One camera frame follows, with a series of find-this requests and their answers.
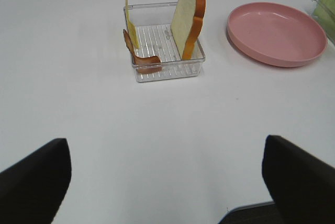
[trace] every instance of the plastic tray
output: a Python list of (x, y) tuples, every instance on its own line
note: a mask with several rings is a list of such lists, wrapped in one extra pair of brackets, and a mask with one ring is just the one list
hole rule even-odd
[[(199, 39), (194, 45), (191, 59), (181, 60), (172, 37), (170, 24), (176, 4), (128, 5), (129, 17), (135, 25), (140, 44), (140, 48), (135, 49), (135, 54), (141, 58), (157, 55), (161, 60), (160, 64), (136, 65), (129, 54), (137, 82), (177, 79), (199, 74), (202, 63), (205, 61), (205, 54)], [(139, 69), (157, 68), (157, 66), (161, 66), (162, 70), (151, 74), (141, 74), (138, 71)]]
[[(320, 0), (312, 0), (316, 2), (316, 6), (321, 7), (325, 13), (328, 14), (329, 19), (332, 19), (333, 24), (335, 24), (335, 14)], [(334, 26), (329, 26), (329, 22), (325, 23), (324, 20), (320, 19), (318, 16), (314, 15), (314, 13), (311, 13), (311, 17), (319, 23), (319, 25), (325, 30), (327, 37), (329, 40), (335, 45), (335, 29)]]

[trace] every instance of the table surface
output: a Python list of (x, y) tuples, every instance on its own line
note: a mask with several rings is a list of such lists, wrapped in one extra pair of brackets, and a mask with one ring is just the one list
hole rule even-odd
[(137, 83), (124, 0), (0, 0), (0, 170), (66, 137), (73, 174), (53, 223), (186, 224), (271, 200), (261, 176), (269, 134), (335, 166), (335, 47), (284, 69), (227, 39), (229, 13), (263, 1), (312, 6), (207, 0), (200, 75)]

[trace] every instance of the cheese slice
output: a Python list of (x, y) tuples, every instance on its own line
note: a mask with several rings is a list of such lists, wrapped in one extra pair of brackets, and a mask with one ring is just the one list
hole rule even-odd
[(136, 49), (138, 49), (138, 48), (140, 48), (140, 46), (139, 46), (138, 40), (137, 40), (136, 28), (135, 28), (134, 24), (129, 19), (128, 0), (126, 0), (125, 9), (126, 9), (126, 21), (127, 21), (129, 37), (130, 37), (130, 40), (132, 42), (132, 45)]

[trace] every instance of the pink plate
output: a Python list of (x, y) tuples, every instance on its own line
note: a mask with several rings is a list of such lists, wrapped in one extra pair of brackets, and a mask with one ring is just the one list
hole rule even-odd
[(307, 14), (276, 3), (249, 3), (228, 17), (231, 41), (248, 56), (281, 67), (303, 66), (327, 47), (324, 30)]

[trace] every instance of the bread slice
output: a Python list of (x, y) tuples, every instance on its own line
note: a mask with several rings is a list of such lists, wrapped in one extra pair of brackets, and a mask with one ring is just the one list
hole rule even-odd
[(182, 60), (191, 59), (205, 14), (206, 0), (178, 0), (171, 32)]

